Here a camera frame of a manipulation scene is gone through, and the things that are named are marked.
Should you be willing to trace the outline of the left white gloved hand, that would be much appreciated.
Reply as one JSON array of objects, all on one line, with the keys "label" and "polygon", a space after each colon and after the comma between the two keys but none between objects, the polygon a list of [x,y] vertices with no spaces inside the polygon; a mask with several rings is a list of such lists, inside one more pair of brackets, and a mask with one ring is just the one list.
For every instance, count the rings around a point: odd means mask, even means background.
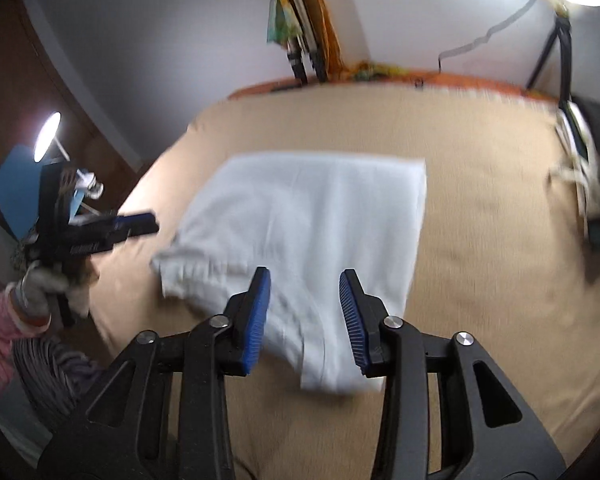
[{"label": "left white gloved hand", "polygon": [[75,278],[58,270],[32,263],[24,277],[6,288],[9,314],[20,332],[35,336],[57,326],[59,300],[65,297],[72,318],[87,318],[90,313],[91,287],[99,275],[87,260]]}]

